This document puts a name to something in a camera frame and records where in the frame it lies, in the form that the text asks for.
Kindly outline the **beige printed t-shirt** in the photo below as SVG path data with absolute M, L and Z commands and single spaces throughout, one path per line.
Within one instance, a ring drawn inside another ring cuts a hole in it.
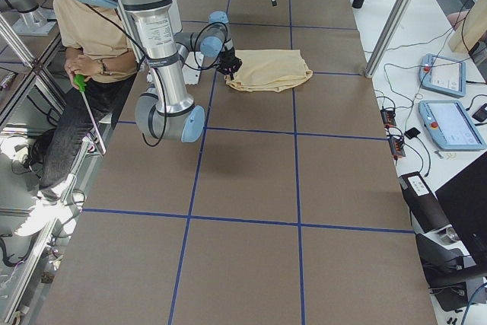
M 281 92 L 308 81 L 313 71 L 295 49 L 237 50 L 242 66 L 234 78 L 225 76 L 227 86 L 237 91 Z

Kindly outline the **seated person beige shirt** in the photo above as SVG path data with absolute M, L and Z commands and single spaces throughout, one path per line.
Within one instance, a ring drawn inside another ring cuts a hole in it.
M 117 11 L 87 6 L 77 0 L 53 0 L 53 9 L 65 47 L 65 72 L 69 78 L 84 76 L 85 94 L 97 123 L 108 114 L 117 118 L 122 109 L 120 103 L 137 73 L 135 54 L 121 30 Z M 93 128 L 77 87 L 73 86 L 66 98 L 66 107 L 43 159 L 37 200 L 15 230 L 17 236 L 36 234 L 62 211 L 62 195 L 75 178 L 72 165 L 83 138 Z

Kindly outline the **aluminium frame post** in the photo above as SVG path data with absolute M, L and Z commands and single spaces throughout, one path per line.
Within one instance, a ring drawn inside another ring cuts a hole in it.
M 411 1 L 412 0 L 395 1 L 389 17 L 387 18 L 387 21 L 384 25 L 384 28 L 381 31 L 380 36 L 376 42 L 371 57 L 365 67 L 364 77 L 372 78 L 374 73 L 377 71 L 377 68 L 382 58 L 384 57 L 387 48 L 389 47 L 390 42 L 399 27 L 399 23 L 406 13 L 406 10 L 409 7 Z

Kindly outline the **upper blue teach pendant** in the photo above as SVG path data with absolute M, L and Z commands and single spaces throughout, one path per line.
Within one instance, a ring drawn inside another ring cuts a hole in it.
M 428 53 L 419 68 L 422 88 L 451 97 L 466 95 L 466 66 L 464 61 Z

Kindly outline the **brown cardboard roll box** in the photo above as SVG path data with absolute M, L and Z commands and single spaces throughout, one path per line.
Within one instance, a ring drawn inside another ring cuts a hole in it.
M 403 198 L 424 232 L 450 225 L 439 201 L 419 172 L 403 174 L 398 180 Z

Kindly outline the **lower blue teach pendant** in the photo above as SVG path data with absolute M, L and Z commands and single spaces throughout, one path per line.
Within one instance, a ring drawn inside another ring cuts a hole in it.
M 486 149 L 486 142 L 459 101 L 420 101 L 419 115 L 433 142 L 442 151 Z

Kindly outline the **black monitor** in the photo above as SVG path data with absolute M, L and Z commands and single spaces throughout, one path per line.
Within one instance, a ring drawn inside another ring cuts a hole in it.
M 486 154 L 436 192 L 444 214 L 476 263 L 486 262 Z

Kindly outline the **blue teach pendant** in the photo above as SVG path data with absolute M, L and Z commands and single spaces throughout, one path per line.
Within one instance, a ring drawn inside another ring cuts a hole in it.
M 451 97 L 466 95 L 466 66 L 464 61 L 428 53 L 419 68 L 422 88 Z
M 486 142 L 459 101 L 420 101 L 419 115 L 433 142 L 442 151 L 486 149 Z

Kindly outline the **green handled tool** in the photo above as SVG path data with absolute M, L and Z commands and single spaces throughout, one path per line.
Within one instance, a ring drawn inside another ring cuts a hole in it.
M 98 124 L 95 121 L 94 115 L 93 115 L 93 113 L 91 111 L 90 105 L 88 103 L 88 99 L 87 99 L 86 94 L 85 94 L 86 82 L 84 80 L 84 76 L 83 75 L 76 74 L 74 76 L 73 82 L 74 82 L 75 86 L 78 87 L 78 90 L 79 90 L 79 92 L 81 94 L 81 98 L 84 101 L 84 105 L 85 105 L 85 107 L 87 109 L 88 116 L 91 119 L 92 125 L 94 127 L 94 131 L 95 131 L 95 135 L 96 135 L 96 138 L 97 138 L 97 142 L 98 142 L 98 146 L 99 146 L 99 151 L 100 151 L 100 153 L 102 155 L 105 155 L 106 154 L 106 147 L 105 147 L 105 144 L 104 144 L 102 135 L 100 134 L 100 131 L 98 129 Z

